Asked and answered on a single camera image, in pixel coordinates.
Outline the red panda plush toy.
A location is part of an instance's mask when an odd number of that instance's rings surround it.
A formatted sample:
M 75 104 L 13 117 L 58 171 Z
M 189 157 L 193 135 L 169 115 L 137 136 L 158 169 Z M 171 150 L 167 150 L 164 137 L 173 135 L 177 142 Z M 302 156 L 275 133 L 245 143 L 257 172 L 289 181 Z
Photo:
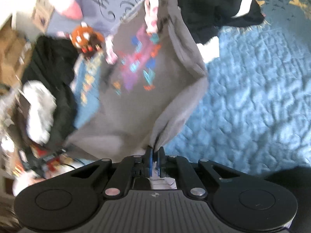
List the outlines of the red panda plush toy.
M 104 36 L 85 22 L 72 31 L 70 40 L 85 59 L 91 59 L 97 52 L 103 50 Z

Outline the blue quilted bedspread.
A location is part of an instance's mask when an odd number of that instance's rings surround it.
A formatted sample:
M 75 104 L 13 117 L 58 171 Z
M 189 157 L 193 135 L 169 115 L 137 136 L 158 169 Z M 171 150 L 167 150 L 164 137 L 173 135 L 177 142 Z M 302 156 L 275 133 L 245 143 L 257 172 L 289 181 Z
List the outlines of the blue quilted bedspread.
M 167 154 L 253 175 L 310 166 L 310 0 L 257 2 L 260 25 L 219 31 L 207 89 Z

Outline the grey floral sweatshirt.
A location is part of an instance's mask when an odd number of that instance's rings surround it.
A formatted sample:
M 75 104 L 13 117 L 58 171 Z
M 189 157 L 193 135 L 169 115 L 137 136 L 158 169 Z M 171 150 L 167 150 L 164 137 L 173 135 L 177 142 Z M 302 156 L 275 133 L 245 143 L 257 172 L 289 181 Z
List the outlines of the grey floral sweatshirt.
M 178 0 L 144 0 L 112 43 L 118 60 L 101 67 L 99 109 L 68 137 L 71 157 L 119 162 L 158 150 L 180 132 L 207 89 L 206 66 Z

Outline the cardboard boxes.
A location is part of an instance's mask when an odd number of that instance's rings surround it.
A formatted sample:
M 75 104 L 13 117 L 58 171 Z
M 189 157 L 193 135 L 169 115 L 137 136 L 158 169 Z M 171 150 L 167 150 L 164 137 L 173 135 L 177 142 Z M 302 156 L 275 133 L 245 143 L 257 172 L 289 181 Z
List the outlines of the cardboard boxes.
M 36 0 L 32 14 L 11 14 L 1 24 L 1 95 L 22 77 L 30 62 L 36 39 L 45 34 L 54 7 L 48 0 Z

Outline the black garment pile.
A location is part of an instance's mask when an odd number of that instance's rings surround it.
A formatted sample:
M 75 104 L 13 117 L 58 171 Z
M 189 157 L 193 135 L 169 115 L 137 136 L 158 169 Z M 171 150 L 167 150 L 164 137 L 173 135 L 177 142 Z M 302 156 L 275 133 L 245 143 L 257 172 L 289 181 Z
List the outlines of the black garment pile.
M 56 109 L 50 138 L 43 147 L 56 150 L 74 131 L 77 104 L 70 88 L 74 79 L 74 64 L 78 51 L 69 39 L 40 36 L 34 46 L 32 58 L 24 70 L 21 82 L 41 82 L 55 97 Z

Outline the lavender script pillow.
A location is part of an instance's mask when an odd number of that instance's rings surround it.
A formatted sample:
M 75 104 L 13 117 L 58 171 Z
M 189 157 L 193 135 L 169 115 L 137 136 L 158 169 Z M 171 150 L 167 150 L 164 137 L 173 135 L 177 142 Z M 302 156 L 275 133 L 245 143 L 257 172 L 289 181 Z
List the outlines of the lavender script pillow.
M 107 36 L 114 31 L 120 20 L 137 10 L 142 0 L 75 0 L 80 6 L 83 18 L 73 20 L 54 12 L 47 28 L 48 35 L 57 32 L 70 33 L 81 22 Z

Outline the black white garment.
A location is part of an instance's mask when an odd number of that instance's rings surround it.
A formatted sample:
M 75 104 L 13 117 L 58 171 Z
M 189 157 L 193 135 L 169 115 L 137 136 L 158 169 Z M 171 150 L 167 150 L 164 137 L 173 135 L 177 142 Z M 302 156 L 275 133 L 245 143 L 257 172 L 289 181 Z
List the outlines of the black white garment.
M 206 64 L 220 56 L 222 27 L 250 27 L 264 21 L 257 0 L 178 0 L 178 6 Z

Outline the pink white plush ear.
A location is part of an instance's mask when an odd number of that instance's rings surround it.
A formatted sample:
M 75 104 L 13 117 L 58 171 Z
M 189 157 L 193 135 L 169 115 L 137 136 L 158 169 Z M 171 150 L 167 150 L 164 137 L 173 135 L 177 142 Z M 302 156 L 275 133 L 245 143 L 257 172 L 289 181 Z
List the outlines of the pink white plush ear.
M 62 16 L 78 21 L 83 18 L 81 7 L 76 0 L 48 0 L 50 5 Z

